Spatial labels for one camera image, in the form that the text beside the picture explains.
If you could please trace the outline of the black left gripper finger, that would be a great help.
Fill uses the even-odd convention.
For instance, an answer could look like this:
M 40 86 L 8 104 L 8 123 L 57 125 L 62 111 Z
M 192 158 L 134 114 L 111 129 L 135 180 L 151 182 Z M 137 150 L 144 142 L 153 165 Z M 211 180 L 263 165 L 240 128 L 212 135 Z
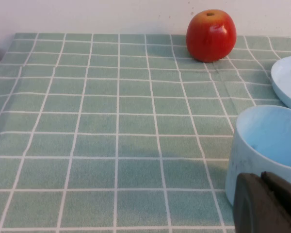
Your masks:
M 237 233 L 291 233 L 291 183 L 272 172 L 239 174 L 233 219 Z

